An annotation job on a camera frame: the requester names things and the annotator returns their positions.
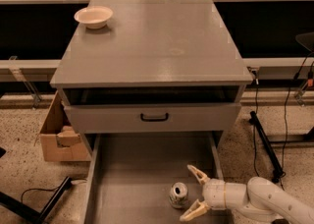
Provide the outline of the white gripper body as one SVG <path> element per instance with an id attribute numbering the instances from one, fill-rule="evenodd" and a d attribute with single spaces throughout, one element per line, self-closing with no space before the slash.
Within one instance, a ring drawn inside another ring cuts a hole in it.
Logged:
<path id="1" fill-rule="evenodd" d="M 215 210 L 239 209 L 248 204 L 245 184 L 209 179 L 203 185 L 202 195 L 207 205 Z"/>

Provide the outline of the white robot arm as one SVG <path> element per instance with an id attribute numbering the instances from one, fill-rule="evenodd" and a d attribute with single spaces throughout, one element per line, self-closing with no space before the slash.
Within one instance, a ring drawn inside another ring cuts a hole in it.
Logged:
<path id="1" fill-rule="evenodd" d="M 314 224 L 314 209 L 262 177 L 252 177 L 247 184 L 227 183 L 209 178 L 193 165 L 187 169 L 202 186 L 204 200 L 198 199 L 180 217 L 182 222 L 204 215 L 210 209 L 235 209 L 244 217 L 272 222 L 279 216 L 289 224 Z"/>

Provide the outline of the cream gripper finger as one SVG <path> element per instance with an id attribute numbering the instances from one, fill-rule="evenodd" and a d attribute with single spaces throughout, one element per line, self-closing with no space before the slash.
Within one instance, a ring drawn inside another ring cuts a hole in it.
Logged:
<path id="1" fill-rule="evenodd" d="M 197 199 L 191 207 L 180 217 L 181 222 L 188 222 L 204 215 L 210 207 L 205 201 Z"/>
<path id="2" fill-rule="evenodd" d="M 203 171 L 190 164 L 187 165 L 187 169 L 194 175 L 200 185 L 206 184 L 208 176 Z"/>

